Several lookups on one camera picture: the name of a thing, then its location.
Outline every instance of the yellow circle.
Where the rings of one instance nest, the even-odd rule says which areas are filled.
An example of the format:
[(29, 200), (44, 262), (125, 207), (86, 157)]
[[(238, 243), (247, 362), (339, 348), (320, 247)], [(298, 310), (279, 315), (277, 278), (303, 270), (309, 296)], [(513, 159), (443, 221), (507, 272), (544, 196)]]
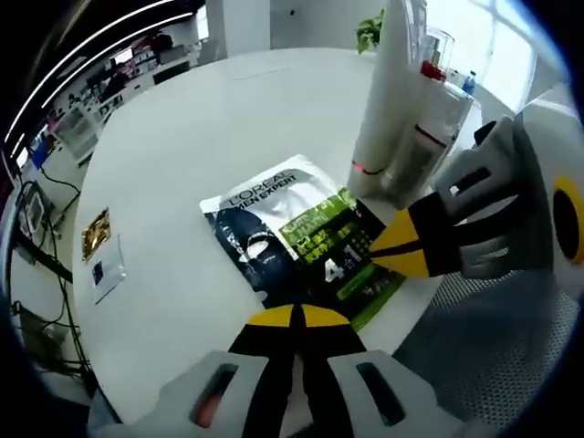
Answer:
[[(556, 238), (558, 239), (558, 243), (562, 248), (562, 252), (564, 252), (564, 256), (570, 261), (570, 263), (574, 265), (579, 265), (584, 261), (584, 200), (581, 198), (576, 184), (566, 176), (560, 176), (556, 179), (555, 189), (556, 190), (554, 193), (553, 219), (554, 225), (556, 227)], [(559, 224), (557, 222), (558, 218), (556, 217), (556, 203), (559, 194), (562, 194), (562, 196), (566, 195), (566, 197), (568, 197), (569, 202), (571, 203), (571, 206), (574, 209), (574, 213), (576, 214), (576, 219), (578, 221), (578, 237), (575, 237), (578, 239), (577, 242), (578, 246), (576, 254), (572, 257), (566, 254), (566, 252), (564, 251), (564, 246), (562, 242), (560, 242), (560, 238), (558, 236), (558, 230), (560, 234), (562, 231), (562, 229), (559, 227), (561, 227), (562, 225), (565, 226), (565, 224), (562, 223)]]

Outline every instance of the white cylindrical container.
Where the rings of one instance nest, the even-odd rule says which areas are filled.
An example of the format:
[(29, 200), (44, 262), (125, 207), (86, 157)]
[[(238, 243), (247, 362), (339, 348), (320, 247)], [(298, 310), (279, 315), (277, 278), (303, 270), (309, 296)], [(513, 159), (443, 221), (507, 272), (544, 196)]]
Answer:
[(389, 201), (398, 209), (415, 201), (442, 162), (468, 115), (473, 98), (444, 76), (424, 73), (422, 114), (404, 135), (391, 167), (381, 177), (381, 187)]
[(416, 108), (425, 0), (390, 0), (381, 28), (365, 115), (350, 167), (350, 191), (366, 196), (397, 151), (407, 120)]

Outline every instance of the green leaves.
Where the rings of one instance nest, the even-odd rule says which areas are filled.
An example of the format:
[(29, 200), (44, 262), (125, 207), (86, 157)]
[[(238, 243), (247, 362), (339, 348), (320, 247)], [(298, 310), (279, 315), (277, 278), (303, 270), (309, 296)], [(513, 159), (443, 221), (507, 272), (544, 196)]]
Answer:
[(359, 23), (357, 33), (357, 51), (361, 54), (367, 50), (370, 45), (376, 47), (380, 43), (381, 25), (385, 9), (381, 9), (378, 15), (373, 18), (367, 18)]
[(362, 35), (357, 38), (357, 51), (359, 54), (363, 53), (369, 48), (370, 37), (369, 35)]

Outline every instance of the black cable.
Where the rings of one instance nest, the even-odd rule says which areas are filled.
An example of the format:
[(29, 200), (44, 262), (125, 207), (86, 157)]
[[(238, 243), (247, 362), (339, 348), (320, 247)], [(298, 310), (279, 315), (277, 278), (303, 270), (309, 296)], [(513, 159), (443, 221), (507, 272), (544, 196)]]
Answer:
[[(80, 194), (80, 191), (77, 189), (77, 187), (73, 186), (72, 184), (68, 184), (67, 182), (61, 182), (61, 183), (64, 183), (65, 185), (70, 185), (71, 187), (76, 189), (76, 191), (78, 192), (78, 195)], [(36, 186), (38, 186), (38, 184), (36, 182), (30, 182), (30, 181), (24, 182), (24, 184), (21, 185), (20, 193), (16, 197), (16, 208), (18, 208), (19, 198), (22, 196), (22, 193), (25, 191), (25, 188), (29, 184), (35, 184)], [(49, 231), (49, 234), (51, 236), (51, 240), (52, 240), (52, 244), (53, 244), (53, 255), (54, 255), (55, 260), (58, 260), (57, 240), (55, 239), (55, 230), (53, 229), (53, 224), (50, 222), (50, 220), (47, 221), (47, 225), (48, 225), (48, 231)], [(9, 251), (8, 253), (9, 253), (9, 257), (10, 257), (8, 260), (8, 266), (11, 266), (12, 251)], [(99, 392), (99, 394), (101, 395), (101, 397), (103, 398), (104, 402), (108, 405), (116, 422), (122, 423), (121, 418), (119, 417), (119, 415), (115, 411), (115, 409), (113, 409), (113, 406), (111, 405), (110, 400), (106, 396), (105, 392), (99, 386), (99, 383), (95, 379), (95, 375), (93, 374), (93, 371), (90, 368), (89, 360), (88, 360), (87, 356), (85, 355), (85, 351), (83, 349), (83, 346), (81, 345), (81, 340), (80, 340), (79, 334), (77, 332), (78, 326), (73, 324), (74, 319), (73, 319), (73, 314), (71, 312), (71, 307), (70, 307), (69, 300), (68, 300), (67, 286), (65, 284), (65, 280), (63, 280), (63, 278), (61, 278), (61, 276), (57, 275), (57, 281), (59, 283), (59, 287), (60, 287), (61, 293), (63, 295), (63, 304), (65, 306), (65, 310), (67, 311), (67, 316), (68, 316), (68, 320), (69, 320), (69, 325), (67, 326), (67, 325), (63, 324), (63, 326), (69, 327), (69, 329), (71, 330), (71, 338), (73, 339), (73, 345), (75, 347), (75, 351), (76, 351), (78, 358), (79, 358), (78, 364), (80, 365), (80, 370), (79, 370), (80, 377), (81, 377), (88, 393), (91, 393), (92, 389), (97, 390)], [(8, 285), (10, 285), (10, 275), (8, 276), (7, 283), (8, 283)], [(8, 289), (9, 289), (9, 291), (8, 291), (7, 295), (11, 299), (10, 287)]]
[(75, 185), (71, 184), (70, 182), (56, 180), (56, 179), (51, 178), (50, 176), (48, 176), (47, 173), (45, 172), (45, 168), (42, 166), (42, 164), (38, 167), (38, 169), (41, 171), (41, 173), (43, 175), (45, 175), (45, 178), (47, 178), (49, 181), (51, 181), (53, 183), (57, 183), (57, 184), (66, 185), (67, 187), (70, 187), (73, 190), (75, 190), (75, 192), (77, 193), (77, 196), (80, 196), (81, 195), (81, 190), (78, 189)]

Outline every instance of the white round table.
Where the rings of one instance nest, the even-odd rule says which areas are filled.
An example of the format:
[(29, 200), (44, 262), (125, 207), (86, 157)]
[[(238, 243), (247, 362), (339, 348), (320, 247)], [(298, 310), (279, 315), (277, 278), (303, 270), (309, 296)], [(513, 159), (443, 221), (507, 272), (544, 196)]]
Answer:
[[(298, 153), (344, 184), (373, 62), (337, 49), (233, 57), (112, 115), (79, 199), (73, 276), (85, 349), (124, 422), (149, 412), (160, 388), (208, 351), (228, 349), (262, 310), (199, 202)], [(106, 207), (127, 277), (96, 305), (81, 232)], [(393, 353), (439, 283), (408, 279), (360, 332), (366, 346)]]

